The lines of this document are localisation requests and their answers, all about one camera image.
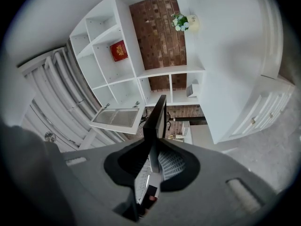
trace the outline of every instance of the ceiling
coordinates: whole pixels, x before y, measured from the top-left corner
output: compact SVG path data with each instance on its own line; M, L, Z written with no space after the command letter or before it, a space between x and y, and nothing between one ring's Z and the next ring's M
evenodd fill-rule
M80 20L102 0L27 0L5 38L14 65L66 44Z

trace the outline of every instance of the flower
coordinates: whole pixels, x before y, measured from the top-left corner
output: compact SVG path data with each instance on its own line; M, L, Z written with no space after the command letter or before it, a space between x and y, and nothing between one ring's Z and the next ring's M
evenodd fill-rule
M174 23L174 25L176 26L176 25L178 24L178 19L175 18L175 19L173 20L173 23Z

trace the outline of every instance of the flower pot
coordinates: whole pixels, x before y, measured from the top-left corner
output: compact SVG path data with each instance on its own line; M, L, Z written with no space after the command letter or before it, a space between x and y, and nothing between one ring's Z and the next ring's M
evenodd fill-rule
M199 21L196 15L188 15L187 20L189 23L188 31L197 32L199 30Z

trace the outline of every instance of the gray floor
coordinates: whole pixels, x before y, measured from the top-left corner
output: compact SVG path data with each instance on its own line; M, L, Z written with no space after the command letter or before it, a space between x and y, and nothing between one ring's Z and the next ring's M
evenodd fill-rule
M277 192L292 182L301 159L301 50L283 19L284 48L280 74L296 85L284 112L270 128L233 140L228 155L267 181Z

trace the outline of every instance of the red book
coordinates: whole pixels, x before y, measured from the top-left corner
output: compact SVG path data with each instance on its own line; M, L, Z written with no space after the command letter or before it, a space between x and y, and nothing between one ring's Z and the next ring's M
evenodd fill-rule
M128 58L123 40L111 45L110 50L115 62Z

